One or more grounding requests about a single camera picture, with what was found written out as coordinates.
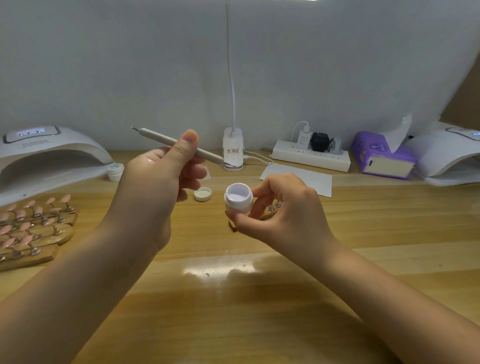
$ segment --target black charger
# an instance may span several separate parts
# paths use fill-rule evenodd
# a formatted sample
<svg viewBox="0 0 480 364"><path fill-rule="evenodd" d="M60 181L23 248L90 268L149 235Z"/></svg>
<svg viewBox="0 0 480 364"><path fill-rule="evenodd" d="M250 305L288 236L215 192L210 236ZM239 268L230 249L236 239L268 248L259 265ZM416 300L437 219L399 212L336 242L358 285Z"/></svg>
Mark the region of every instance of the black charger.
<svg viewBox="0 0 480 364"><path fill-rule="evenodd" d="M330 138L325 133L313 133L312 150L315 152L324 152L330 145Z"/></svg>

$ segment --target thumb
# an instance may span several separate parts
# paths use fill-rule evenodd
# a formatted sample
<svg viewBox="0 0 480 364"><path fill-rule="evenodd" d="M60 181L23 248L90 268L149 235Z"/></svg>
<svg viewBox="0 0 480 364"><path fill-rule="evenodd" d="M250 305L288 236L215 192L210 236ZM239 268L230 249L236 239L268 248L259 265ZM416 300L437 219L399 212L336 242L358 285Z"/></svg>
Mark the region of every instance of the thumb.
<svg viewBox="0 0 480 364"><path fill-rule="evenodd" d="M197 151L198 135L194 130L187 130L174 146L163 157L168 161L176 174L180 176L185 164L192 159Z"/></svg>
<svg viewBox="0 0 480 364"><path fill-rule="evenodd" d="M250 236L251 238L260 240L264 243L270 235L270 221L260 221L248 217L243 212L234 209L225 211L225 215L235 224L237 230L244 235Z"/></svg>

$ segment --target white power strip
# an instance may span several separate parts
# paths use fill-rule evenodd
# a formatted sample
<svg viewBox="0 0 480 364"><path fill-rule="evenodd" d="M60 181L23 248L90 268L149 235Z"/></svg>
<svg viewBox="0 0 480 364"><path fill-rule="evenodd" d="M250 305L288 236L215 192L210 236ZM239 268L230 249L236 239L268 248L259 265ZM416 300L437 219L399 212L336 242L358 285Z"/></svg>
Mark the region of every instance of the white power strip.
<svg viewBox="0 0 480 364"><path fill-rule="evenodd" d="M350 156L345 150L342 155L336 156L330 153L315 152L311 149L298 149L296 143L283 140L276 142L272 158L340 172L348 172L350 168Z"/></svg>

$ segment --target cable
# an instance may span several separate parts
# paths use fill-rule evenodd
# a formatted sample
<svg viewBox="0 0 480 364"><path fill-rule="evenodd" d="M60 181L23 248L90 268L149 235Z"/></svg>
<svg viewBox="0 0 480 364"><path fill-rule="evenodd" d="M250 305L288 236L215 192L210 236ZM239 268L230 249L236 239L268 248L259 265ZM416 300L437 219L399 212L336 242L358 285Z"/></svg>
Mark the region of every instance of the cable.
<svg viewBox="0 0 480 364"><path fill-rule="evenodd" d="M293 139L293 133L295 132L295 128L296 128L297 126L299 126L300 124L302 124L303 122L304 122L305 124L307 124L307 126L309 126L306 121L300 121L299 123L297 123L297 125L295 125L295 126L293 127L292 137L290 138L290 141L292 141L292 139Z"/></svg>
<svg viewBox="0 0 480 364"><path fill-rule="evenodd" d="M227 65L228 65L228 78L230 80L230 90L232 94L232 133L235 132L235 124L236 124L236 112L235 112L235 86L233 85L233 74L232 68L230 66L231 59L230 55L232 53L230 47L230 11L228 9L227 0L225 0L225 15L227 17Z"/></svg>
<svg viewBox="0 0 480 364"><path fill-rule="evenodd" d="M271 164L273 164L273 160L271 160L270 158L264 157L264 156L262 156L261 154L258 154L258 153L255 153L255 152L250 152L250 151L245 150L245 149L243 150L243 152L244 152L244 153L254 154L254 155L259 156L260 158L263 158L263 159L265 159L265 160L262 160L262 159L257 158L257 157L247 156L247 155L243 155L243 159L250 159L250 158L257 159L257 160L265 163L265 164L268 165L268 166L271 165Z"/></svg>

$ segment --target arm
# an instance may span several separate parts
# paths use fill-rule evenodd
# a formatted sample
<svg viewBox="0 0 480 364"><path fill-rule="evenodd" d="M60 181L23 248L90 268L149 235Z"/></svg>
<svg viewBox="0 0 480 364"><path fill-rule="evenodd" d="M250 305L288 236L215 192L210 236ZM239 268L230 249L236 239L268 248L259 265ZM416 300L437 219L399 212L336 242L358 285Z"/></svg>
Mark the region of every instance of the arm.
<svg viewBox="0 0 480 364"><path fill-rule="evenodd" d="M183 188L200 187L197 144L186 132L172 149L133 159L99 227L0 304L2 363L73 360L167 244Z"/></svg>
<svg viewBox="0 0 480 364"><path fill-rule="evenodd" d="M341 244L315 190L294 175L271 175L252 192L258 199L250 217L227 211L237 229L337 294L404 363L480 363L480 327ZM268 221L256 220L274 198L282 208Z"/></svg>

